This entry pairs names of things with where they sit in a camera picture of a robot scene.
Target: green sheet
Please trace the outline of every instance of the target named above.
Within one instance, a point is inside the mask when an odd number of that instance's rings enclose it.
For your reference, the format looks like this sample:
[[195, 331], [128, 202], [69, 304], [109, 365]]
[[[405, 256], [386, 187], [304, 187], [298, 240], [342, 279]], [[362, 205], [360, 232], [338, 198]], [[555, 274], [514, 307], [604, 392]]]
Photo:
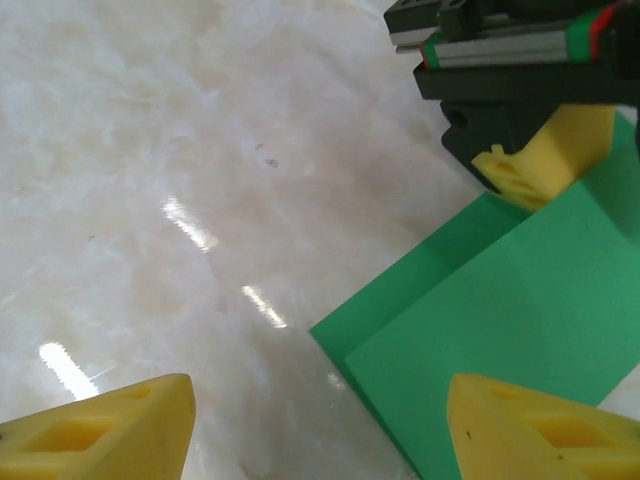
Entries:
[[609, 159], [378, 328], [349, 378], [422, 478], [459, 478], [451, 376], [597, 405], [640, 361], [639, 287], [640, 164], [618, 118]]
[[346, 355], [529, 216], [493, 195], [482, 195], [313, 327], [311, 334], [350, 381]]

